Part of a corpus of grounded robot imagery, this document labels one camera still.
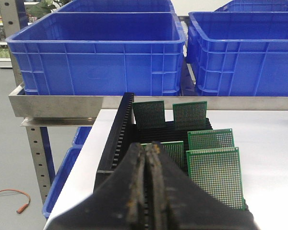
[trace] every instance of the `perforated prototype board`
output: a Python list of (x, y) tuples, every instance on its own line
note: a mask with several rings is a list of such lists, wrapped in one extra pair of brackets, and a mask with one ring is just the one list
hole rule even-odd
[(188, 132), (189, 150), (234, 147), (232, 129), (214, 129)]
[(170, 142), (161, 142), (165, 151), (172, 158), (172, 160), (183, 169), (183, 141), (170, 141)]
[(176, 130), (205, 129), (207, 102), (173, 104)]
[(235, 209), (244, 209), (239, 148), (187, 151), (190, 178), (208, 194)]
[(165, 127), (164, 101), (132, 103), (138, 129)]

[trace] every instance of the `blue bin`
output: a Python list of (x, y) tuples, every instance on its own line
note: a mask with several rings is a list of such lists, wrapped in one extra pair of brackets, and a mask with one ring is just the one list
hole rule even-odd
[(57, 202), (61, 190), (64, 187), (65, 182), (67, 180), (67, 177), (69, 176), (69, 173), (71, 172), (73, 165), (78, 158), (81, 148), (82, 146), (71, 147), (67, 151), (62, 161), (62, 164), (58, 170), (57, 175), (53, 180), (52, 186), (50, 188), (46, 201), (43, 205), (42, 212), (46, 219), (48, 219), (48, 217), (50, 216), (52, 209)]
[(200, 96), (288, 96), (288, 12), (191, 12)]
[(170, 0), (73, 0), (57, 12), (174, 12)]
[(39, 95), (178, 95), (185, 36), (173, 13), (53, 13), (6, 39)]
[(91, 129), (92, 129), (91, 126), (78, 127), (76, 134), (72, 140), (72, 145), (73, 146), (84, 145), (86, 138), (88, 134), (90, 133)]
[(288, 0), (233, 0), (218, 12), (288, 12)]

